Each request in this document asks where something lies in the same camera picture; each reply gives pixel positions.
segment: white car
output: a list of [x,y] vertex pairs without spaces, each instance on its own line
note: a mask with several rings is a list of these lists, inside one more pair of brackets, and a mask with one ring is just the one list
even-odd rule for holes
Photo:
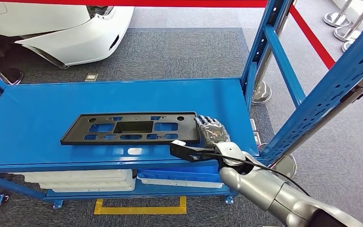
[[[65,69],[109,57],[133,11],[134,7],[0,2],[0,41],[9,37]],[[0,42],[0,57],[5,48]]]

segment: gray robotic arm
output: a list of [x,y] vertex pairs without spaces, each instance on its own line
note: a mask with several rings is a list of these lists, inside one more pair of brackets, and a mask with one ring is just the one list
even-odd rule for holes
[[241,151],[218,120],[203,116],[195,120],[206,148],[188,147],[175,140],[170,144],[171,155],[190,162],[218,160],[219,175],[226,186],[288,227],[363,227],[338,208],[289,186],[249,153]]
[[[261,165],[250,154],[244,154],[250,161]],[[288,227],[363,227],[350,215],[305,195],[266,169],[254,167],[242,175],[225,166],[219,170],[219,175],[225,185]]]

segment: lower shelf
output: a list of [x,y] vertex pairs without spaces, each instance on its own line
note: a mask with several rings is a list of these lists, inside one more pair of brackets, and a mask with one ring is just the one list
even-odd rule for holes
[[227,186],[221,188],[198,188],[182,186],[166,186],[143,184],[136,181],[136,187],[130,192],[54,192],[48,190],[44,200],[80,200],[94,198],[124,198],[124,197],[153,197],[153,196],[198,196],[198,195],[229,195]]

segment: yellow floor marking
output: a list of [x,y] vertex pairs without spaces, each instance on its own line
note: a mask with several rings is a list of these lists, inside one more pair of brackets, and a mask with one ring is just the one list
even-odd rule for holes
[[104,200],[97,199],[94,214],[186,214],[187,201],[185,196],[180,197],[178,207],[102,207]]

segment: car bumper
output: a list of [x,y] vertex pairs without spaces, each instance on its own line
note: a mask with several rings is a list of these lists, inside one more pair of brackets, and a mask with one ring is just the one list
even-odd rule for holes
[[134,7],[114,7],[70,29],[16,41],[60,66],[84,64],[109,57],[123,39]]

